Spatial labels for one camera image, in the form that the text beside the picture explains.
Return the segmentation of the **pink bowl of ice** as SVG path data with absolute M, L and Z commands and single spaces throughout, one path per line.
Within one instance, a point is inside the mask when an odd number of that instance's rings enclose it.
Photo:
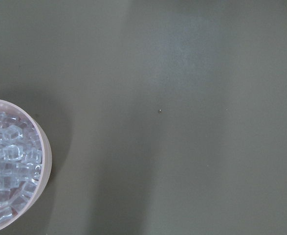
M 49 140 L 17 105 L 0 100 L 0 230 L 38 200 L 52 169 Z

